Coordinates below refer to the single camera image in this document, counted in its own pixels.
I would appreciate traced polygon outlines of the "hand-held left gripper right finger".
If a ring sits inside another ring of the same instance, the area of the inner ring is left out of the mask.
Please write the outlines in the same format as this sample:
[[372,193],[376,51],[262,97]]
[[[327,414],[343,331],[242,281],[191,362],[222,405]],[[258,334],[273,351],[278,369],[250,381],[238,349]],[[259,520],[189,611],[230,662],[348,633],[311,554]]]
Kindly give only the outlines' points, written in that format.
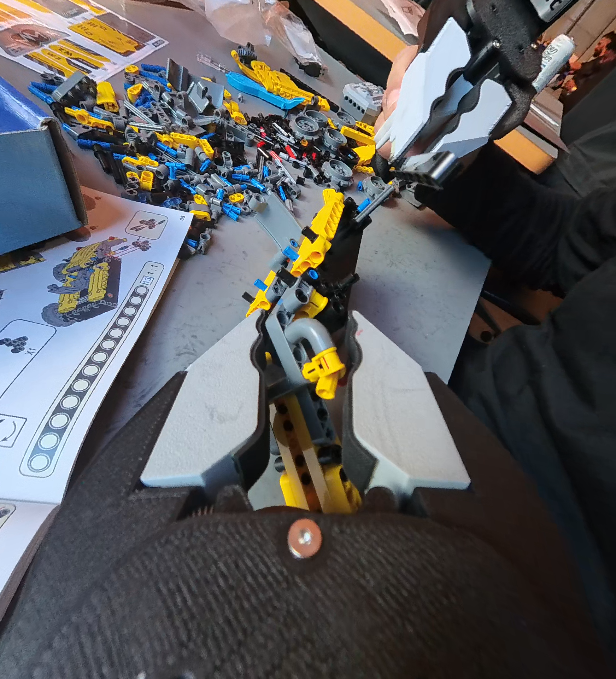
[[342,465],[361,493],[464,490],[471,480],[422,367],[358,311],[350,312],[351,359]]

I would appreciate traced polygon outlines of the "long black holed beam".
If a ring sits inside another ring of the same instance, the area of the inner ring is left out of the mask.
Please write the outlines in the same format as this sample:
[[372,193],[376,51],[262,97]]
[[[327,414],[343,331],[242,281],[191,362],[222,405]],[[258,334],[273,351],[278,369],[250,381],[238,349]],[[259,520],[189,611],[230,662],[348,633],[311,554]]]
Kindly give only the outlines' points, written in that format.
[[408,157],[401,166],[391,167],[391,173],[400,181],[417,182],[425,187],[440,190],[462,169],[461,160],[451,151],[420,154]]

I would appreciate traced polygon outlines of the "yellow toy vehicle model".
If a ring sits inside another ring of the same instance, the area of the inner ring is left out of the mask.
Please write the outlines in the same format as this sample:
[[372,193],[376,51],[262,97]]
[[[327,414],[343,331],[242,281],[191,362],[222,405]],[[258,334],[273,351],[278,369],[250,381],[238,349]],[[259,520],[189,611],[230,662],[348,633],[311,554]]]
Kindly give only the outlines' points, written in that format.
[[377,176],[360,204],[334,188],[303,228],[297,252],[278,250],[255,295],[244,293],[247,316],[262,312],[266,393],[279,454],[275,468],[286,505],[313,513],[353,513],[361,504],[341,461],[328,402],[346,377],[338,349],[348,320],[364,229],[371,214],[398,191]]

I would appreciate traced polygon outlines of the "grey desk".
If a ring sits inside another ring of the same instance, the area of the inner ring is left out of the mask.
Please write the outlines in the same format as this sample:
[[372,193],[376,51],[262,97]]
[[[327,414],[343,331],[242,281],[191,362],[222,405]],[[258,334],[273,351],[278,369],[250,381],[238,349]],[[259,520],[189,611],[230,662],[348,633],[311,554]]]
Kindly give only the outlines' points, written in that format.
[[[196,12],[136,1],[101,4],[168,41],[151,64],[172,58],[192,73],[224,80],[197,61],[206,54],[236,69],[230,58],[235,45]],[[253,219],[222,219],[208,253],[178,264],[90,427],[72,482],[168,379],[242,320],[242,294],[268,274],[274,251]],[[363,233],[360,281],[351,288],[349,308],[447,382],[488,268],[488,259],[437,215],[404,199],[390,201],[374,211]]]

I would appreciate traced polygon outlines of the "grey toy motor block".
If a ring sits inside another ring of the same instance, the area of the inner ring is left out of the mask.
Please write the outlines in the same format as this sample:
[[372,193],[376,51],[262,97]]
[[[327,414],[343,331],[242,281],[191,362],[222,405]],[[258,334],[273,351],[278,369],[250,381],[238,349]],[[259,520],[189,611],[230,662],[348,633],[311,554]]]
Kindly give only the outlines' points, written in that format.
[[366,81],[347,83],[342,90],[342,108],[356,121],[374,125],[382,110],[384,88]]

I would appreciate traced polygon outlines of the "wooden table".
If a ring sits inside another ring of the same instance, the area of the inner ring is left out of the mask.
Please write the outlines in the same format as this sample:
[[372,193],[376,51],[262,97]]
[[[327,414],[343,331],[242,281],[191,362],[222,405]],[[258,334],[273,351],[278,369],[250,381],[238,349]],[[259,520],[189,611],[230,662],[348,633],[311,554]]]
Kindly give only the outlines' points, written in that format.
[[[386,72],[388,62],[413,43],[411,38],[399,32],[379,1],[316,1],[315,4],[371,47],[378,59],[383,60],[381,69]],[[559,150],[524,124],[496,140],[495,145],[533,174],[541,174],[549,168]]]

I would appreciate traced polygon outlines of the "grey toy wheel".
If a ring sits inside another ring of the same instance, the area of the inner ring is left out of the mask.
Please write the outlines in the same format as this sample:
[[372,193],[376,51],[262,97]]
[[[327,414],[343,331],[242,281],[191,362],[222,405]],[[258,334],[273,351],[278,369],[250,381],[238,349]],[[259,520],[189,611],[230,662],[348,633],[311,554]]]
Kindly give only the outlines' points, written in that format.
[[321,173],[325,181],[333,187],[346,188],[353,182],[353,170],[343,161],[336,158],[326,160],[321,165]]

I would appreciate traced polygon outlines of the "person's dark clothing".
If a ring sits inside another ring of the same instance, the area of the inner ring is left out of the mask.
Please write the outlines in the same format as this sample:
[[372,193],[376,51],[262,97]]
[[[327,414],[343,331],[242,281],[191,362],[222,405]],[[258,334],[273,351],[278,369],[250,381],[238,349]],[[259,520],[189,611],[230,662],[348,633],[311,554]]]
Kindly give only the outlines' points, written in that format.
[[[574,142],[561,166],[565,195],[616,188],[616,123]],[[456,392],[536,480],[616,657],[616,296],[594,275],[553,294],[562,302],[538,325],[466,361]]]

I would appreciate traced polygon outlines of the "building instruction booklet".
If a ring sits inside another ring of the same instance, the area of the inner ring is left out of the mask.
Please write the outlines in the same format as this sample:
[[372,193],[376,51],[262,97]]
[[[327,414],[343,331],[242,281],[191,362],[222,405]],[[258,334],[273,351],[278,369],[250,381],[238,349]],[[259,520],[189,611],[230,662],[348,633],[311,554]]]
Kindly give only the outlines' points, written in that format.
[[193,214],[83,189],[85,236],[0,256],[0,617]]

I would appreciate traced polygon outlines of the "light blue curved panel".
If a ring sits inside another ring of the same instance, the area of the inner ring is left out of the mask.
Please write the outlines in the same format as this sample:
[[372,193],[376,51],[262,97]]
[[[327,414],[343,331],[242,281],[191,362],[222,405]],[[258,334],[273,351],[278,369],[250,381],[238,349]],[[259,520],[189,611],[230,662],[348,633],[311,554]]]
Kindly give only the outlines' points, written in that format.
[[276,106],[283,111],[289,111],[305,104],[304,97],[284,98],[278,94],[273,94],[263,85],[251,80],[250,78],[236,72],[227,72],[228,84],[243,94],[247,94],[263,100],[264,102]]

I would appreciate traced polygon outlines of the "clear plastic wrapper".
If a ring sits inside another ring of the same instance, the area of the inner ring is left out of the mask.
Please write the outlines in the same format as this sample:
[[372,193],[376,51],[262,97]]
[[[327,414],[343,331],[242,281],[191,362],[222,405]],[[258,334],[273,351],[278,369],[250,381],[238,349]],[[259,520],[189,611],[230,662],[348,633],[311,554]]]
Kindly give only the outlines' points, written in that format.
[[195,1],[217,33],[239,45],[280,43],[301,64],[321,64],[305,23],[281,1]]

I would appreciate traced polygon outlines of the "grey curved panel brick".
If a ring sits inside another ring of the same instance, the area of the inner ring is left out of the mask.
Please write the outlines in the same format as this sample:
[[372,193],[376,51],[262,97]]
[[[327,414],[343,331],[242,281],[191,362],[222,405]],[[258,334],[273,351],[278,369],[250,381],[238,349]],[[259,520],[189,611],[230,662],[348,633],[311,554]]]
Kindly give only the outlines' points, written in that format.
[[297,252],[303,240],[303,226],[273,193],[257,195],[255,219],[277,244],[280,251],[291,249]]

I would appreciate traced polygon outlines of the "pile of small building bricks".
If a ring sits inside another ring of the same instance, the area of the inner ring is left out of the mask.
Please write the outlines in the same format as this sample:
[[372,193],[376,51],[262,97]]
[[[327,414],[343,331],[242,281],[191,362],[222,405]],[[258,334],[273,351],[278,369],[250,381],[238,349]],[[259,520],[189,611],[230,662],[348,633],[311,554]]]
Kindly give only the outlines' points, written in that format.
[[236,72],[284,98],[305,104],[283,111],[233,93],[213,78],[195,77],[172,59],[124,69],[123,98],[108,81],[82,72],[41,73],[30,93],[47,104],[81,149],[123,188],[123,197],[190,213],[211,228],[220,217],[255,215],[251,201],[273,193],[294,214],[305,181],[325,185],[324,161],[351,167],[357,189],[374,192],[374,129],[285,69],[259,60],[248,43],[231,52],[237,71],[199,54],[203,65]]

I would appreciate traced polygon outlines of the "blue cardboard box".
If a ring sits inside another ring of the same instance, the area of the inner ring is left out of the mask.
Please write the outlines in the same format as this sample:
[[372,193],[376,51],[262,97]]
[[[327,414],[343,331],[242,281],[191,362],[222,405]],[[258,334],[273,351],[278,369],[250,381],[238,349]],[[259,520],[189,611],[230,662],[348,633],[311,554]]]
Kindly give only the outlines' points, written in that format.
[[0,255],[87,222],[60,124],[0,76]]

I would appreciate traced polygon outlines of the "yellow sticker sheet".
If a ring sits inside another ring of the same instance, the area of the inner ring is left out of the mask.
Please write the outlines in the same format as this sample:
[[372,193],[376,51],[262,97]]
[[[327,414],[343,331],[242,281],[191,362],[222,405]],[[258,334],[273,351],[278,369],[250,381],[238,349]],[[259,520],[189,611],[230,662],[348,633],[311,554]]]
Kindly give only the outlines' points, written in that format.
[[0,1],[0,56],[38,73],[108,80],[167,45],[94,1]]

